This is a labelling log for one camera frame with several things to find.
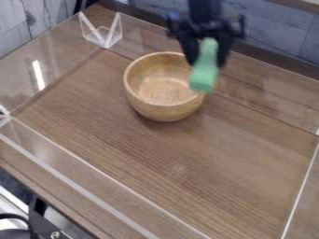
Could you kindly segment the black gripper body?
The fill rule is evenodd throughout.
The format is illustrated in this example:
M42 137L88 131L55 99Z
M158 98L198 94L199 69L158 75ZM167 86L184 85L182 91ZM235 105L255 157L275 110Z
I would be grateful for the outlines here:
M196 23L190 18L170 14L167 21L167 35L176 40L182 38L203 39L206 37L220 40L223 37L238 40L246 37L246 16L218 17L208 22Z

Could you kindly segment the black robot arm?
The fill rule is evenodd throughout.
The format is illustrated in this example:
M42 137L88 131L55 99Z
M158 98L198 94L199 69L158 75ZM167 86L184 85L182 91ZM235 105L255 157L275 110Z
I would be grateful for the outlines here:
M190 65L199 58L199 42L212 38L218 43L216 65L223 67L235 41L246 37L246 16L238 16L234 26L232 19L222 13L222 0L187 0L187 3L188 16L167 14L167 35L179 42Z

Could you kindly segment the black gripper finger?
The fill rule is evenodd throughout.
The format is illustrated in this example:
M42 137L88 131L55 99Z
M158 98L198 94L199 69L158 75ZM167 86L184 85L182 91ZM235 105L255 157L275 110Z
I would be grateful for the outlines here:
M234 39L228 33L219 33L216 37L218 42L218 67L222 68L227 63L227 58L230 55L230 50L234 44Z
M179 33L179 44L190 65L194 65L199 56L198 37L187 32Z

